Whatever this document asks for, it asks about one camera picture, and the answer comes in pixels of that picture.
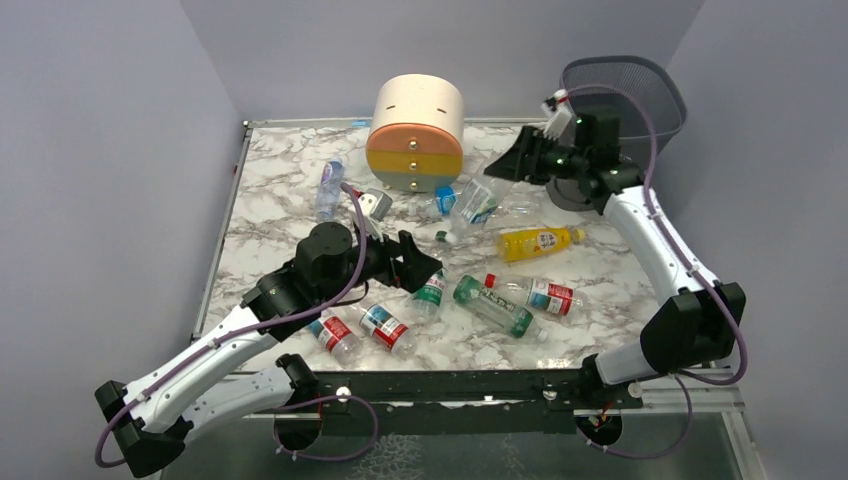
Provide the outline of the clear bottle green white label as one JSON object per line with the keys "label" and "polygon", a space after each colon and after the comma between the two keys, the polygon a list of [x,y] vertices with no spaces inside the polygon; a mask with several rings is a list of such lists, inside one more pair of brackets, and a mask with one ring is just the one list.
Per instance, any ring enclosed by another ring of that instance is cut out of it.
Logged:
{"label": "clear bottle green white label", "polygon": [[446,272],[438,270],[423,287],[410,294],[405,300],[405,308],[410,318],[416,323],[435,321],[440,317],[444,292],[446,288]]}

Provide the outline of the clear bottle white blue cap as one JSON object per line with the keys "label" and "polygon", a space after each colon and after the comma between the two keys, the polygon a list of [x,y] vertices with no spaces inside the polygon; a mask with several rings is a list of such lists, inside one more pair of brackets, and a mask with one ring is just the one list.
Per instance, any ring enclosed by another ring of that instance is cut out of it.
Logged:
{"label": "clear bottle white blue cap", "polygon": [[496,218],[524,218],[537,213],[540,209],[540,203],[533,197],[508,197],[500,203],[493,216]]}

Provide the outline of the crushed clear bottle blue text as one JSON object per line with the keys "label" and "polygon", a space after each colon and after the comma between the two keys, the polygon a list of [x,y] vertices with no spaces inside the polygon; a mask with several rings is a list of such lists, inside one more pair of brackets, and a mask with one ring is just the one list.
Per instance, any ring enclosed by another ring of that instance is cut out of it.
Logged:
{"label": "crushed clear bottle blue text", "polygon": [[435,235],[441,243],[457,245],[463,238],[482,229],[510,193],[515,183],[489,176],[481,166],[457,197],[448,214],[448,225]]}

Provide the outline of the green tinted bottle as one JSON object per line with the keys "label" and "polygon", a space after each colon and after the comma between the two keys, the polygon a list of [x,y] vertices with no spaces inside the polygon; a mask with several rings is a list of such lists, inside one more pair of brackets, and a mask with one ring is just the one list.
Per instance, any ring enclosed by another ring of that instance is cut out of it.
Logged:
{"label": "green tinted bottle", "polygon": [[537,343],[548,339],[548,332],[539,326],[534,314],[527,308],[486,287],[470,275],[464,275],[458,281],[452,297],[460,307],[497,326],[513,338]]}

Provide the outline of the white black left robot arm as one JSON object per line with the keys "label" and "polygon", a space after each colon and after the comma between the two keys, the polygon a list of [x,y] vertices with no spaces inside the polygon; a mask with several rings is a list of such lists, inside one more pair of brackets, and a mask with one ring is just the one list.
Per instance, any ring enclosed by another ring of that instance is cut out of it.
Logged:
{"label": "white black left robot arm", "polygon": [[[125,465],[144,478],[221,423],[287,404],[316,403],[318,379],[299,355],[286,354],[281,366],[240,381],[221,381],[309,326],[351,289],[375,280],[413,293],[441,267],[407,231],[392,240],[337,222],[318,224],[297,244],[294,258],[263,276],[213,332],[138,380],[110,380],[97,388],[107,428],[97,442],[96,464]],[[123,455],[117,463],[103,457],[108,436]]]}

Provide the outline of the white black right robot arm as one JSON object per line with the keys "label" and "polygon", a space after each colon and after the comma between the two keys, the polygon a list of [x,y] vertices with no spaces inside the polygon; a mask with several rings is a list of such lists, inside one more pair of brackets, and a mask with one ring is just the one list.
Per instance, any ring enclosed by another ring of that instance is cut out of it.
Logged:
{"label": "white black right robot arm", "polygon": [[576,117],[574,142],[565,146],[532,125],[487,166],[485,174],[543,185],[574,180],[594,209],[628,243],[650,280],[659,310],[638,340],[586,359],[582,370],[596,388],[682,374],[725,386],[746,373],[747,350],[739,323],[746,295],[704,267],[666,222],[645,172],[620,154],[620,117],[610,108]]}

